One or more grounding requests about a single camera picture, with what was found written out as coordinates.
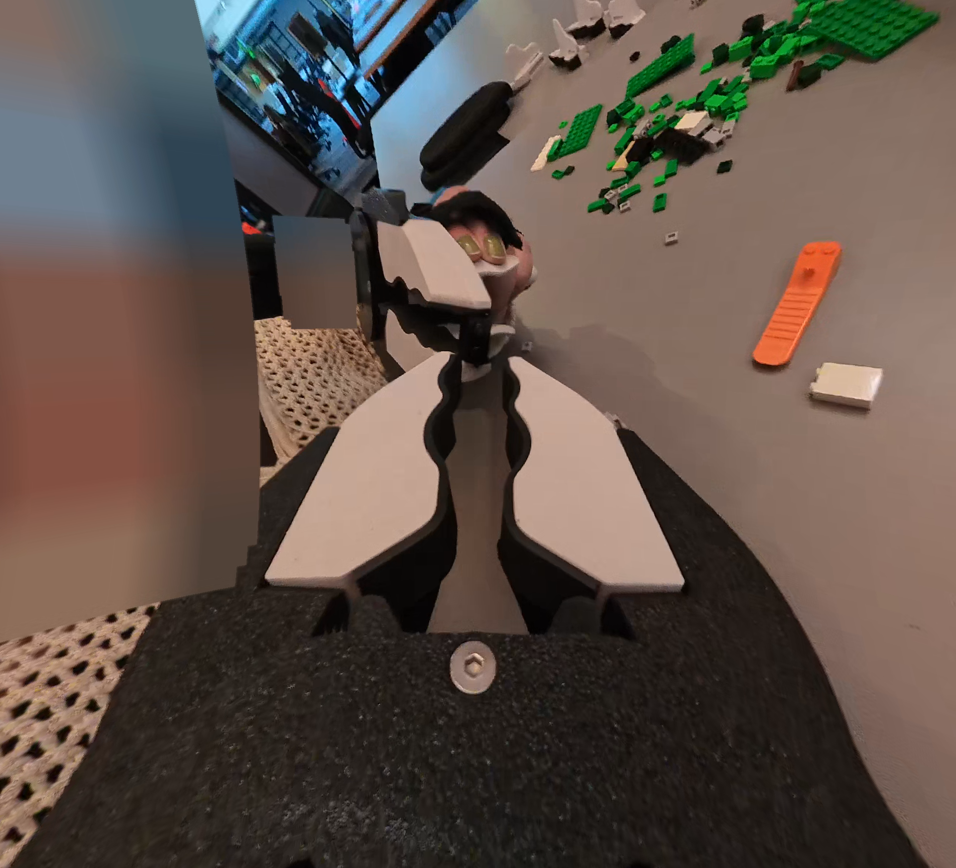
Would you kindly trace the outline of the pile of green lego pieces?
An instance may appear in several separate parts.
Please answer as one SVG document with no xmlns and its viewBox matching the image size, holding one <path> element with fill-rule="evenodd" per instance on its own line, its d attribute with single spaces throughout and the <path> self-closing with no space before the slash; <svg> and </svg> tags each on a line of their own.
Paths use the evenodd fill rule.
<svg viewBox="0 0 956 868">
<path fill-rule="evenodd" d="M 695 36 L 695 62 L 633 100 L 628 80 L 662 53 L 647 49 L 629 72 L 614 62 L 590 152 L 546 165 L 523 207 L 574 233 L 623 208 L 632 224 L 807 228 L 858 238 L 859 227 L 905 226 L 941 208 L 933 181 L 954 166 L 950 138 L 929 138 L 950 96 L 954 0 L 909 0 L 939 21 L 879 61 L 807 32 L 829 0 L 716 0 L 703 14 L 670 11 L 652 26 Z M 795 61 L 800 87 L 787 93 Z M 654 148 L 690 110 L 712 127 L 711 153 L 691 166 Z"/>
</svg>

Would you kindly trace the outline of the large green lego plate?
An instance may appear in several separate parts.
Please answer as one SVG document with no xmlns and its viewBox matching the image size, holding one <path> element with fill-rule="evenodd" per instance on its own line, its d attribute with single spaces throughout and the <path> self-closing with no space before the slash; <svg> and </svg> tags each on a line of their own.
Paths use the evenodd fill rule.
<svg viewBox="0 0 956 868">
<path fill-rule="evenodd" d="M 909 0 L 829 0 L 813 14 L 808 34 L 879 61 L 940 19 Z"/>
</svg>

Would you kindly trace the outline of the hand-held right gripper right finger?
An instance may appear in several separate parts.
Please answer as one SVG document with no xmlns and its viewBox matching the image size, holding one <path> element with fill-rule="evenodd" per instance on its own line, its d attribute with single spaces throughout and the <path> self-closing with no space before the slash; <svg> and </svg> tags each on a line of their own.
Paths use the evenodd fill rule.
<svg viewBox="0 0 956 868">
<path fill-rule="evenodd" d="M 503 369 L 500 560 L 517 596 L 680 592 L 684 576 L 614 423 L 529 360 Z"/>
</svg>

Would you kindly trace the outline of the black zip case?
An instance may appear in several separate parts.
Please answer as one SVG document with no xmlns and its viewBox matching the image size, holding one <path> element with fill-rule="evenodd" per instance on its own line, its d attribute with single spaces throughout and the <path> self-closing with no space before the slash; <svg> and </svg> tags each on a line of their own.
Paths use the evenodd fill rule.
<svg viewBox="0 0 956 868">
<path fill-rule="evenodd" d="M 420 154 L 421 183 L 431 193 L 463 185 L 508 145 L 500 130 L 514 91 L 508 82 L 477 89 L 429 138 Z"/>
</svg>

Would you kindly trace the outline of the orange brick separator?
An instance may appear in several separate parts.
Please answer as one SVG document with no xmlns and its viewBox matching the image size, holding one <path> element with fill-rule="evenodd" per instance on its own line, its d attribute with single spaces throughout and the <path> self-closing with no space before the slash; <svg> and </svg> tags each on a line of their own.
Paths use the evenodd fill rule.
<svg viewBox="0 0 956 868">
<path fill-rule="evenodd" d="M 765 368 L 789 364 L 836 275 L 841 258 L 842 246 L 836 241 L 809 242 L 803 247 L 752 351 L 754 364 Z"/>
</svg>

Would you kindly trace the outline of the long green lego plate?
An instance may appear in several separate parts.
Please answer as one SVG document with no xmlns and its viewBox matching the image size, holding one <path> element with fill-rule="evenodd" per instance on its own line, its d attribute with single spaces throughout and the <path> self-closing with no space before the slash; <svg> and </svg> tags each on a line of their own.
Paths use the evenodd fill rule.
<svg viewBox="0 0 956 868">
<path fill-rule="evenodd" d="M 657 83 L 695 62 L 694 34 L 681 39 L 673 37 L 666 44 L 670 46 L 667 50 L 628 80 L 625 90 L 625 97 L 628 100 L 635 99 Z"/>
</svg>

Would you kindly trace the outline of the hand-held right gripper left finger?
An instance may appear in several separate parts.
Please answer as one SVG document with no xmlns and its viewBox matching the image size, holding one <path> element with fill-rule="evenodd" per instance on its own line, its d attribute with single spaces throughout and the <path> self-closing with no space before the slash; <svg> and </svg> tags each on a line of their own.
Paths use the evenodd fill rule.
<svg viewBox="0 0 956 868">
<path fill-rule="evenodd" d="M 269 564 L 270 586 L 357 589 L 436 533 L 449 508 L 458 358 L 436 353 L 334 429 Z"/>
</svg>

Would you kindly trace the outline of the person's left hand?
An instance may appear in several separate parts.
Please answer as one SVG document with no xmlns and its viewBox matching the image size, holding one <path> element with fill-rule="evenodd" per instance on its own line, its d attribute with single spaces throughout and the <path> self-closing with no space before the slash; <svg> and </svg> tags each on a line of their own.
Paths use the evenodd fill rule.
<svg viewBox="0 0 956 868">
<path fill-rule="evenodd" d="M 450 227 L 448 233 L 480 270 L 503 268 L 500 273 L 494 272 L 482 278 L 492 306 L 497 310 L 507 307 L 531 286 L 534 277 L 532 248 L 519 231 L 508 237 L 475 221 L 471 225 Z"/>
</svg>

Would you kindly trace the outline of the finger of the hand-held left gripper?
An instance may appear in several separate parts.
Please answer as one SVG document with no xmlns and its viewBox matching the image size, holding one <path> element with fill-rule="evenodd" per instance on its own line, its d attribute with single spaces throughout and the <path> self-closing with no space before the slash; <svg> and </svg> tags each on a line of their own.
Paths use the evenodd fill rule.
<svg viewBox="0 0 956 868">
<path fill-rule="evenodd" d="M 447 316 L 489 314 L 491 299 L 465 251 L 441 224 L 378 221 L 374 301 Z"/>
<path fill-rule="evenodd" d="M 464 360 L 463 320 L 446 309 L 424 304 L 389 304 L 384 310 L 384 351 L 401 372 L 440 352 Z"/>
</svg>

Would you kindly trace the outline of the black lego plate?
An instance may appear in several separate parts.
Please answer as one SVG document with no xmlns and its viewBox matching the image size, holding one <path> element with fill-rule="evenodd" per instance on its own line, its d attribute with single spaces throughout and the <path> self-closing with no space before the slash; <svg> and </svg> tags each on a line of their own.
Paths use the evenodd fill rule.
<svg viewBox="0 0 956 868">
<path fill-rule="evenodd" d="M 711 145 L 707 141 L 675 128 L 665 128 L 658 132 L 654 137 L 654 148 L 686 167 L 711 153 Z"/>
</svg>

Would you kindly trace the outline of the white flat tile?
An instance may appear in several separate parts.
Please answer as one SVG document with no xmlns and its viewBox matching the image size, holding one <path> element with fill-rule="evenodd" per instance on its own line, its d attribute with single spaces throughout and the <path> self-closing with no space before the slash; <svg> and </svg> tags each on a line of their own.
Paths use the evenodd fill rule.
<svg viewBox="0 0 956 868">
<path fill-rule="evenodd" d="M 878 367 L 826 361 L 817 369 L 808 395 L 819 403 L 870 410 L 882 378 Z"/>
</svg>

